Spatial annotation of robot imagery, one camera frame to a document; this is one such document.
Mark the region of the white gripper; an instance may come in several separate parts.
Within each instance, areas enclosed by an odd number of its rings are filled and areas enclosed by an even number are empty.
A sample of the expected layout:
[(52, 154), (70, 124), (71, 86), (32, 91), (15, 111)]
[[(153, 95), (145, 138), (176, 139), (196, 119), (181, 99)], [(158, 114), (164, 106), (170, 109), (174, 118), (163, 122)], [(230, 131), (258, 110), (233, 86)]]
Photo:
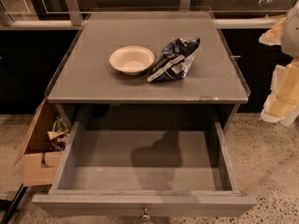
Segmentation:
[[(267, 46), (281, 45), (281, 50), (293, 58), (299, 57), (299, 1), (285, 18), (263, 33), (259, 42)], [(270, 94), (261, 112), (266, 122), (290, 126), (299, 116), (299, 60), (286, 66), (277, 65), (272, 76)]]

